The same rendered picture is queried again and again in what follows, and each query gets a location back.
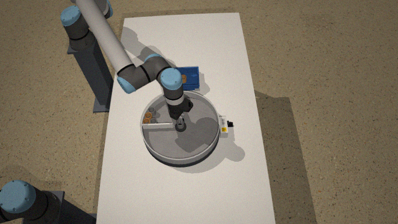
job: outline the round tray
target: round tray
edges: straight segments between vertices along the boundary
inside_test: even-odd
[[[220,136],[218,113],[203,95],[185,91],[184,96],[193,103],[189,113],[184,113],[186,130],[175,129],[176,120],[170,118],[164,95],[152,100],[142,113],[141,133],[148,151],[158,161],[170,166],[190,166],[207,158],[215,149]],[[151,122],[144,124],[154,108]]]

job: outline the blue joint cap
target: blue joint cap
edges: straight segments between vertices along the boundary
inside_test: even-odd
[[[61,13],[61,22],[63,26],[67,27],[74,24],[80,17],[80,10],[77,6],[72,5],[64,9]]]
[[[10,181],[0,191],[0,206],[8,213],[24,212],[35,200],[35,188],[25,181]]]
[[[113,15],[112,6],[110,5],[109,0],[106,0],[106,2],[108,2],[108,6],[109,6],[109,10],[110,10],[110,15],[109,15],[109,17],[111,17],[111,16]]]
[[[160,74],[160,82],[169,90],[176,90],[182,85],[182,77],[180,71],[175,68],[163,70]]]
[[[119,85],[121,86],[121,88],[124,90],[124,92],[126,93],[132,93],[134,92],[136,89],[134,88],[133,85],[131,85],[129,82],[127,82],[124,78],[122,77],[118,77],[117,78],[117,82],[119,83]]]
[[[152,58],[152,57],[162,57],[160,54],[151,54],[151,55],[149,55],[147,58],[145,58],[145,61],[144,62],[146,62],[148,59],[150,59],[150,58]]]

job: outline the speckled floor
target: speckled floor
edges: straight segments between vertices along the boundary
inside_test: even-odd
[[[119,37],[127,17],[240,13],[277,223],[398,223],[397,1],[110,3]],[[96,213],[107,114],[67,55],[70,5],[1,1],[0,186]]]

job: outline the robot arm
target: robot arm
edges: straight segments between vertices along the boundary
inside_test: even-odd
[[[106,0],[71,0],[71,2],[78,6],[91,32],[117,71],[117,81],[126,93],[132,93],[157,80],[163,88],[171,118],[178,120],[183,112],[191,110],[193,104],[184,97],[181,73],[171,68],[162,56],[151,54],[139,67],[132,63],[104,17],[111,9]]]

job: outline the white table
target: white table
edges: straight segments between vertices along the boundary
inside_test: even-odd
[[[162,94],[159,83],[126,94],[115,82],[97,224],[275,223],[239,14],[127,18],[122,43],[136,66],[144,46],[177,67],[198,66],[198,92],[234,128],[203,162],[185,168],[164,165],[146,149],[139,127],[145,107]]]

